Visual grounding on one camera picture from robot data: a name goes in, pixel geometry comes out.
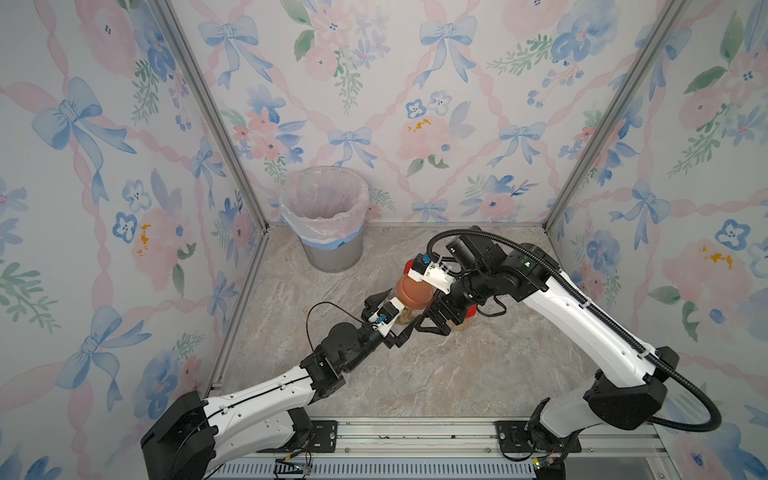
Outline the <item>clear jar with orange lid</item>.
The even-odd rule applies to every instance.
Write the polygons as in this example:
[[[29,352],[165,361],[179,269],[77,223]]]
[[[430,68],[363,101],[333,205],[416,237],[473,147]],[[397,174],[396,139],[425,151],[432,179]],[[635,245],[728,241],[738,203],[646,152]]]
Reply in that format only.
[[[397,325],[408,325],[432,302],[435,288],[404,275],[395,286],[395,297],[404,305],[396,318]]]

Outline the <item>orange jar lid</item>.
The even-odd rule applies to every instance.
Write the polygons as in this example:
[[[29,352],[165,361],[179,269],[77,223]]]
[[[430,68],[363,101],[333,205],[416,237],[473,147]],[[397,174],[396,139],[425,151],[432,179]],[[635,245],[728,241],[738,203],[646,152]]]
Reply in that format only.
[[[395,296],[414,311],[425,309],[432,302],[434,292],[435,289],[428,283],[417,282],[408,275],[404,275],[395,287]]]

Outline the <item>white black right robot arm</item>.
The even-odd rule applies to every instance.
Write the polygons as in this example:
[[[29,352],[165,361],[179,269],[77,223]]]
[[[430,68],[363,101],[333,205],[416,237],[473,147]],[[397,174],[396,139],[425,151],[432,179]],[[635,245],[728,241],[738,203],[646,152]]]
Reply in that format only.
[[[678,355],[642,343],[540,248],[513,244],[505,252],[502,245],[487,232],[461,230],[448,245],[459,270],[450,270],[428,250],[408,263],[404,276],[430,293],[425,315],[438,334],[449,333],[450,323],[462,323],[487,300],[508,296],[544,316],[597,364],[586,384],[537,405],[525,426],[534,447],[544,450],[597,425],[631,431],[660,423],[656,414],[667,394],[665,382],[680,378]]]

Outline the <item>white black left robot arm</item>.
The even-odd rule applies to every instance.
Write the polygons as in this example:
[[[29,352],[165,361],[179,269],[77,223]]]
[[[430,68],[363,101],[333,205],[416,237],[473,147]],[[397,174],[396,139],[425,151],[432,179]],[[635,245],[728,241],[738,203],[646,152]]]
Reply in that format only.
[[[177,398],[141,440],[151,479],[203,479],[230,460],[259,451],[294,451],[310,436],[306,406],[344,383],[379,346],[400,341],[394,327],[423,308],[389,291],[369,296],[359,323],[341,322],[283,374],[247,389]]]

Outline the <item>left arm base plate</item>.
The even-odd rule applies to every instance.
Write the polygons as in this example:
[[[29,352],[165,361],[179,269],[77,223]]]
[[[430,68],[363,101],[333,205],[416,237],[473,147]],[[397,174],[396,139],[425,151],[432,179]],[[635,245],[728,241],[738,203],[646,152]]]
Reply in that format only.
[[[261,450],[261,453],[334,453],[338,440],[339,422],[336,420],[312,420],[309,429],[296,431],[281,447]]]

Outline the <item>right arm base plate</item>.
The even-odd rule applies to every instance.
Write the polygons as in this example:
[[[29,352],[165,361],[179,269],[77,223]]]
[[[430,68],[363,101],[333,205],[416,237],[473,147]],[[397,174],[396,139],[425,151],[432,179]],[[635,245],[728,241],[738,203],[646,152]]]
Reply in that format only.
[[[578,436],[556,438],[542,428],[529,427],[526,420],[499,420],[493,423],[499,447],[505,454],[523,456],[544,455],[550,452],[561,454],[581,453],[582,445]]]

